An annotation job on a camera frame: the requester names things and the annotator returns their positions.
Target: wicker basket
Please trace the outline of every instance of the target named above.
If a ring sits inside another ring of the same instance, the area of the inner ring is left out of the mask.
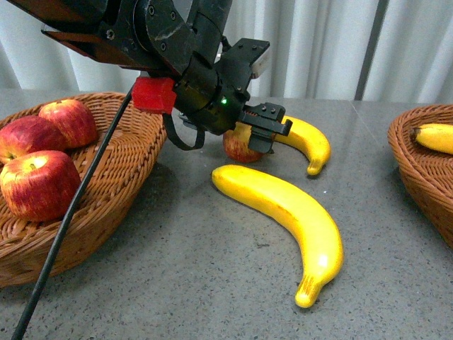
[[[414,108],[397,117],[388,140],[402,181],[414,201],[453,248],[453,156],[432,151],[411,138],[424,123],[453,124],[453,105]]]
[[[81,177],[124,97],[111,92],[70,97],[92,110],[100,133],[98,144],[70,153]],[[7,117],[0,121],[0,128],[24,115],[38,114],[42,105]],[[51,276],[77,266],[110,237],[150,174],[165,140],[161,116],[128,105],[74,214]],[[0,194],[0,288],[37,280],[60,223],[19,220]]]

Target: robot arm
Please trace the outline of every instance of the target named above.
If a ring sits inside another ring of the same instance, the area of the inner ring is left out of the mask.
[[[174,95],[171,106],[203,136],[221,135],[241,121],[253,127],[249,147],[269,152],[275,133],[289,133],[291,122],[281,124],[282,106],[246,105],[248,85],[264,70],[269,42],[228,43],[223,30],[232,0],[8,1],[42,21],[45,35],[82,55],[140,70],[142,77],[170,79],[171,93],[161,95]],[[146,91],[137,80],[134,103],[145,110],[139,97]],[[169,116],[165,124],[172,123]],[[177,136],[169,139],[178,145]]]

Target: apple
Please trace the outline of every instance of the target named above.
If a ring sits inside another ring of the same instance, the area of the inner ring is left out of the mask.
[[[80,183],[71,157],[56,150],[13,159],[0,173],[1,193],[10,211],[36,222],[64,216]]]
[[[76,99],[45,104],[38,115],[54,123],[66,137],[68,148],[83,147],[98,139],[93,114],[88,106]]]
[[[228,130],[223,134],[223,145],[226,155],[241,163],[256,162],[264,155],[248,148],[248,140],[251,136],[251,126],[236,122],[234,130]]]
[[[40,150],[65,150],[63,134],[51,122],[36,115],[13,120],[0,130],[0,162]]]

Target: banana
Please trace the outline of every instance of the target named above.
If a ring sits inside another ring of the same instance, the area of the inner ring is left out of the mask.
[[[453,125],[423,124],[413,129],[412,137],[424,147],[453,154]]]
[[[343,265],[340,232],[329,213],[296,186],[244,166],[216,168],[212,182],[223,194],[272,217],[297,240],[304,274],[294,300],[311,307]]]
[[[288,115],[282,123],[288,119],[292,121],[288,136],[276,135],[275,141],[298,149],[310,162],[306,172],[311,176],[319,174],[331,157],[331,145],[327,137],[313,125]]]

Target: red mount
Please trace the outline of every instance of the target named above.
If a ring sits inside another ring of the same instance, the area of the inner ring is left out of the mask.
[[[173,92],[175,81],[171,78],[149,78],[139,76],[132,89],[134,106],[152,114],[171,114],[175,106],[176,93]]]

